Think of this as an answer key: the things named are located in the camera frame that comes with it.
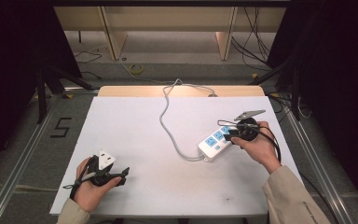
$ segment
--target gray cable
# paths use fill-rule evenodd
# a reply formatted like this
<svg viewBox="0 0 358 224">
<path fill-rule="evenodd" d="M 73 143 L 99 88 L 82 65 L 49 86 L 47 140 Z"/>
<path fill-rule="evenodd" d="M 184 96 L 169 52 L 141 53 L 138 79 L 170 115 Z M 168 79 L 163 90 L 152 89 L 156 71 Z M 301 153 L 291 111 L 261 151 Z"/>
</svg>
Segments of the gray cable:
<svg viewBox="0 0 358 224">
<path fill-rule="evenodd" d="M 157 83 L 173 83 L 170 86 L 166 86 L 164 88 L 162 88 L 162 91 L 164 92 L 164 97 L 165 100 L 167 102 L 167 104 L 165 105 L 164 110 L 162 111 L 161 115 L 159 116 L 159 122 L 162 126 L 162 128 L 165 130 L 165 132 L 168 134 L 168 136 L 171 138 L 171 141 L 173 143 L 173 146 L 175 147 L 177 153 L 184 159 L 188 160 L 188 161 L 201 161 L 203 160 L 203 155 L 199 154 L 198 157 L 188 157 L 186 156 L 180 149 L 179 146 L 176 144 L 175 138 L 173 137 L 172 133 L 170 132 L 170 130 L 168 130 L 168 128 L 165 126 L 164 122 L 162 121 L 162 117 L 164 117 L 165 112 L 167 112 L 168 107 L 170 106 L 170 99 L 168 98 L 168 94 L 171 92 L 171 90 L 173 89 L 173 87 L 175 85 L 177 85 L 178 83 L 180 83 L 180 85 L 182 86 L 189 86 L 189 87 L 194 87 L 194 88 L 203 88 L 206 90 L 209 90 L 213 96 L 215 96 L 216 94 L 214 93 L 214 90 L 209 88 L 209 87 L 205 87 L 205 86 L 201 86 L 201 85 L 193 85 L 193 84 L 185 84 L 183 83 L 183 81 L 180 78 L 177 78 L 175 81 L 157 81 L 157 80 L 153 80 L 153 79 L 148 79 L 148 78 L 140 78 L 140 77 L 135 77 L 130 70 L 126 67 L 126 65 L 124 65 L 124 63 L 121 63 L 121 65 L 123 65 L 123 67 L 127 70 L 127 72 L 135 79 L 138 80 L 143 80 L 143 81 L 153 81 L 153 82 L 157 82 Z M 167 88 L 171 88 L 170 91 L 167 93 L 165 90 Z"/>
<path fill-rule="evenodd" d="M 167 88 L 171 88 L 170 91 L 173 89 L 173 87 L 180 82 L 182 86 L 190 86 L 190 87 L 195 87 L 195 88 L 203 88 L 203 89 L 207 89 L 209 91 L 212 92 L 213 95 L 214 94 L 214 90 L 212 90 L 211 88 L 208 87 L 204 87 L 204 86 L 199 86 L 199 85 L 193 85 L 193 84 L 184 84 L 182 82 L 181 79 L 177 78 L 176 81 L 171 85 L 171 86 L 166 86 L 162 89 L 162 91 L 164 92 L 164 97 L 165 100 L 167 102 L 167 104 L 165 105 L 164 110 L 162 111 L 161 115 L 159 116 L 159 122 L 161 123 L 161 126 L 164 128 L 165 132 L 168 134 L 168 136 L 171 138 L 173 146 L 175 147 L 176 151 L 179 153 L 179 155 L 181 157 L 183 157 L 184 159 L 188 160 L 188 161 L 200 161 L 203 160 L 203 155 L 199 154 L 198 157 L 188 157 L 186 156 L 180 149 L 179 146 L 176 144 L 176 141 L 172 135 L 172 133 L 170 132 L 170 130 L 168 130 L 168 128 L 165 126 L 164 122 L 162 121 L 162 117 L 164 116 L 165 112 L 167 112 L 168 107 L 170 106 L 170 99 L 168 97 L 168 93 L 165 91 Z"/>
</svg>

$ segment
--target right hand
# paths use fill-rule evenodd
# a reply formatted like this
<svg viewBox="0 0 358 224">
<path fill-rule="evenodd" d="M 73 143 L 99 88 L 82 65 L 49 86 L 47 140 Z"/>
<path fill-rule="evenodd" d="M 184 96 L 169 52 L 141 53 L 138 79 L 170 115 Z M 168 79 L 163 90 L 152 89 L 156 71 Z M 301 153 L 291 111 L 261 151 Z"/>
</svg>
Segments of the right hand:
<svg viewBox="0 0 358 224">
<path fill-rule="evenodd" d="M 269 124 L 266 121 L 259 121 L 257 124 L 261 127 L 269 128 Z M 273 135 L 268 129 L 261 128 L 260 131 L 273 139 Z M 258 134 L 257 138 L 251 142 L 239 137 L 233 137 L 231 141 L 245 149 L 254 161 L 262 164 L 267 169 L 269 174 L 272 174 L 272 172 L 281 167 L 281 163 L 275 154 L 275 147 L 265 136 Z"/>
</svg>

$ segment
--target dark wall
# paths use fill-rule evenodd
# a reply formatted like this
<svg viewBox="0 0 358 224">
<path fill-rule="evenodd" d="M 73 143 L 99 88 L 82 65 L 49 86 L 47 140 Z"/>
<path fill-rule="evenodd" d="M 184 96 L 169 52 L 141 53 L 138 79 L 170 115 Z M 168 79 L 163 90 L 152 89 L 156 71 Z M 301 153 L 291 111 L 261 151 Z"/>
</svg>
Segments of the dark wall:
<svg viewBox="0 0 358 224">
<path fill-rule="evenodd" d="M 35 93 L 36 73 L 47 64 L 81 77 L 53 8 L 0 1 L 0 151 Z M 44 74 L 58 80 L 51 71 Z"/>
<path fill-rule="evenodd" d="M 358 189 L 358 3 L 326 1 L 300 93 Z"/>
</svg>

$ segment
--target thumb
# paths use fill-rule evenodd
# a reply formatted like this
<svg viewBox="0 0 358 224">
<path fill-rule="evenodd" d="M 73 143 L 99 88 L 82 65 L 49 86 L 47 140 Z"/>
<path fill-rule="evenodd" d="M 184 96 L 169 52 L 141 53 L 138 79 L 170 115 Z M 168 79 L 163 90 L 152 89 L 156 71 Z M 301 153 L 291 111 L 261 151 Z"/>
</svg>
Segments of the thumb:
<svg viewBox="0 0 358 224">
<path fill-rule="evenodd" d="M 118 182 L 120 182 L 120 180 L 121 180 L 120 176 L 109 180 L 109 182 L 107 182 L 105 185 L 102 186 L 103 190 L 107 192 L 108 190 L 114 188 L 118 184 Z"/>
<path fill-rule="evenodd" d="M 239 137 L 232 137 L 231 142 L 233 142 L 235 145 L 238 145 L 240 147 L 244 147 L 244 145 L 246 144 L 246 141 L 243 141 L 243 139 Z"/>
</svg>

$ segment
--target power outlet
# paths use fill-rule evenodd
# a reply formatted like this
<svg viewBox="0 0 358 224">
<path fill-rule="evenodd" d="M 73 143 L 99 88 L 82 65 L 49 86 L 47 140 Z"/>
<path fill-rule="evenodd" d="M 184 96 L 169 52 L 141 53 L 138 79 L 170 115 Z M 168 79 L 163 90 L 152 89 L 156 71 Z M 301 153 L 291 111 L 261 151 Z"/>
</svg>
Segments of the power outlet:
<svg viewBox="0 0 358 224">
<path fill-rule="evenodd" d="M 220 127 L 217 131 L 209 135 L 205 140 L 199 143 L 199 150 L 204 155 L 205 161 L 212 161 L 225 148 L 230 147 L 231 141 L 225 139 L 224 133 L 228 133 L 228 126 Z"/>
<path fill-rule="evenodd" d="M 214 144 L 217 143 L 216 140 L 214 140 L 214 138 L 212 138 L 212 137 L 209 137 L 207 140 L 205 140 L 205 142 L 206 142 L 206 144 L 208 144 L 208 146 L 210 146 L 210 147 L 213 147 Z"/>
</svg>

